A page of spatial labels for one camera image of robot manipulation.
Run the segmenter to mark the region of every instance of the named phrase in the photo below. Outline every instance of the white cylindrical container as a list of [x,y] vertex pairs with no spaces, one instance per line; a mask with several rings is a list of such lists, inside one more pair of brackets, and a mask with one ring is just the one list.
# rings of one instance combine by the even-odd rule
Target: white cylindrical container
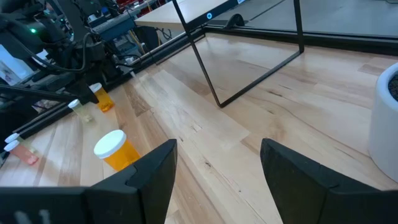
[[397,72],[398,63],[385,70],[377,80],[369,153],[380,170],[398,182],[398,101],[388,89],[390,80]]

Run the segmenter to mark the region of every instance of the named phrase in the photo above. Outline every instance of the black bar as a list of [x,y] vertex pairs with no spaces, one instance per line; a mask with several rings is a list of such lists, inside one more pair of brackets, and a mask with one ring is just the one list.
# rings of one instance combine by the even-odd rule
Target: black bar
[[33,90],[29,88],[21,88],[21,87],[14,87],[9,85],[0,84],[0,92],[1,93],[8,93],[8,94],[15,94],[15,95],[24,95],[24,96],[31,96],[31,97],[40,97],[44,100],[53,100],[53,101],[61,101],[61,102],[70,102],[74,99],[77,99],[77,96],[73,95],[64,95],[64,94],[57,94],[42,90]]
[[261,77],[259,77],[258,79],[254,80],[252,83],[250,83],[248,86],[244,87],[242,90],[240,90],[239,92],[235,93],[233,96],[231,96],[229,99],[227,99],[226,101],[224,101],[221,104],[221,108],[225,107],[226,105],[230,104],[232,101],[234,101],[235,99],[237,99],[238,97],[240,97],[241,95],[245,94],[245,92],[249,91],[251,88],[255,87],[258,83],[262,82],[263,80],[265,80],[267,77],[269,77],[270,75],[272,75],[273,73],[275,73],[276,71],[278,71],[280,68],[282,68],[283,66],[285,66],[287,63],[291,62],[293,59],[295,59],[297,56],[299,56],[301,54],[300,51],[294,53],[293,55],[291,55],[289,58],[285,59],[283,62],[281,62],[280,64],[278,64],[277,66],[275,66],[274,68],[272,68],[271,70],[269,70],[267,73],[263,74]]
[[216,101],[216,104],[217,104],[219,107],[221,107],[221,104],[220,104],[220,101],[218,100],[216,91],[214,90],[214,87],[213,87],[213,84],[211,83],[210,77],[209,77],[209,75],[207,74],[205,65],[203,64],[203,61],[201,60],[200,54],[199,54],[198,49],[197,49],[197,47],[196,47],[196,45],[195,45],[195,41],[192,39],[190,30],[188,30],[187,24],[185,23],[185,19],[184,19],[184,17],[182,16],[182,13],[181,13],[180,7],[178,6],[177,0],[173,0],[173,4],[174,4],[174,8],[175,8],[175,10],[176,10],[176,12],[177,12],[177,14],[178,14],[180,20],[181,20],[181,23],[182,23],[182,26],[183,26],[183,28],[184,28],[184,30],[185,30],[185,33],[187,34],[188,40],[189,40],[189,42],[191,43],[192,49],[193,49],[193,51],[194,51],[194,53],[195,53],[195,56],[196,56],[197,59],[198,59],[200,68],[201,68],[203,74],[205,75],[207,84],[208,84],[209,87],[210,87],[211,93],[213,94],[213,97],[214,97],[214,99],[215,99],[215,101]]
[[[281,62],[280,64],[278,64],[277,66],[275,66],[274,68],[272,68],[271,70],[269,70],[267,73],[263,74],[261,77],[259,77],[257,80],[254,80],[252,83],[250,83],[248,86],[244,87],[242,90],[240,90],[239,92],[235,93],[232,97],[228,98],[226,101],[220,103],[217,93],[213,87],[213,84],[210,80],[209,75],[207,74],[205,65],[203,64],[203,61],[200,57],[200,54],[198,52],[198,49],[195,45],[195,41],[192,39],[191,35],[190,35],[190,29],[189,29],[189,25],[186,24],[185,19],[181,13],[180,7],[178,6],[177,0],[173,0],[173,5],[174,8],[178,14],[178,17],[181,20],[182,26],[185,30],[185,32],[187,33],[187,37],[191,43],[193,52],[195,53],[195,56],[197,57],[197,60],[199,62],[200,68],[203,72],[203,74],[205,75],[207,84],[210,87],[211,93],[213,94],[213,97],[216,101],[217,106],[219,106],[220,108],[224,108],[225,106],[227,106],[228,104],[230,104],[232,101],[236,100],[238,97],[240,97],[241,95],[245,94],[245,92],[249,91],[251,88],[255,87],[258,83],[260,83],[261,81],[263,81],[265,78],[267,78],[268,76],[272,75],[274,72],[278,71],[278,69],[282,68],[284,65],[286,65],[287,63],[289,63],[291,60],[293,60],[295,57],[299,56],[302,52],[304,52],[304,42],[303,42],[303,27],[302,27],[302,20],[301,20],[301,12],[300,12],[300,1],[299,0],[294,0],[294,11],[295,11],[295,18],[296,18],[296,26],[297,26],[297,42],[298,42],[298,47],[299,47],[299,51],[294,53],[292,56],[290,56],[288,59],[284,60],[283,62]],[[228,10],[226,8],[226,6],[229,6],[229,4],[222,4],[218,7],[216,7],[216,11],[217,13],[222,13],[219,10],[223,9],[224,11]],[[202,18],[202,16],[198,17],[198,21],[203,21],[204,18]],[[198,24],[196,24],[195,22],[193,23],[193,25],[191,24],[192,27],[194,26],[198,26]]]
[[301,21],[300,0],[294,0],[294,15],[297,28],[297,42],[298,49],[301,53],[304,52],[304,37],[303,37],[303,24]]
[[51,107],[50,109],[48,109],[47,111],[40,113],[37,117],[35,117],[33,120],[29,121],[28,123],[22,125],[21,127],[19,127],[18,129],[16,129],[15,131],[13,131],[13,133],[20,133],[23,129],[28,128],[29,126],[33,125],[34,123],[40,121],[41,119],[44,119],[48,116],[50,116],[53,113],[56,113],[58,110],[61,110],[62,108],[64,108],[67,105],[67,103],[59,103],[53,107]]
[[39,132],[41,129],[49,126],[50,124],[58,121],[60,118],[66,116],[72,112],[72,109],[68,107],[68,105],[63,106],[59,110],[55,110],[53,113],[50,115],[43,117],[43,119],[40,119],[38,121],[35,121],[31,125],[27,125],[25,129],[19,132],[22,138],[27,138],[37,132]]

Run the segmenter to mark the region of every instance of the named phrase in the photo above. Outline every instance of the wooden tabletop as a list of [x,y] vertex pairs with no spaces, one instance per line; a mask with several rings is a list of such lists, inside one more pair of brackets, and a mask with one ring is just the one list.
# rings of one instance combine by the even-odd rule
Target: wooden tabletop
[[[186,23],[189,23],[226,1],[227,0],[177,0]],[[183,30],[181,20],[177,15],[172,1],[136,19],[135,22],[139,26]]]
[[[296,45],[207,33],[197,43],[220,100],[266,73]],[[96,123],[64,117],[29,141],[40,161],[10,156],[1,186],[92,185],[114,173],[93,154],[97,140],[122,129],[142,154],[170,138],[178,162],[166,223],[267,223],[282,220],[259,157],[262,138],[277,142],[381,190],[398,183],[368,153],[374,85],[397,57],[306,47],[287,66],[220,109],[187,48],[110,93],[116,106]]]

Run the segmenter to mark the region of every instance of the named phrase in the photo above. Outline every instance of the black cable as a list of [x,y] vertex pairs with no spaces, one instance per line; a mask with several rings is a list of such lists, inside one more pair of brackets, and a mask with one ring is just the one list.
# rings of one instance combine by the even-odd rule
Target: black cable
[[59,67],[57,65],[53,65],[51,63],[48,63],[46,60],[41,59],[39,56],[37,56],[35,53],[31,52],[21,41],[18,40],[14,34],[10,33],[11,37],[19,44],[31,57],[36,59],[37,61],[41,62],[42,64],[46,65],[48,68],[53,68],[56,70],[60,70],[63,72],[82,72],[86,68],[86,44],[87,44],[87,38],[91,35],[91,33],[87,33],[84,38],[83,38],[83,65],[79,69],[72,69],[72,68],[63,68]]

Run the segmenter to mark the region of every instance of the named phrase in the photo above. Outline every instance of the wood grain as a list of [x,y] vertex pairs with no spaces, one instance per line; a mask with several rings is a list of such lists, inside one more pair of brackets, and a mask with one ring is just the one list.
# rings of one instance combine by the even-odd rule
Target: wood grain
[[[207,34],[197,44],[220,99],[288,57],[296,46]],[[282,223],[262,173],[262,138],[381,190],[398,189],[368,154],[374,85],[398,58],[307,47],[305,52],[220,109],[191,48],[109,93],[116,106],[95,122],[64,117],[29,141],[34,166],[10,156],[2,186],[92,185],[114,171],[93,154],[97,140],[122,129],[144,155],[178,140],[166,223]]]

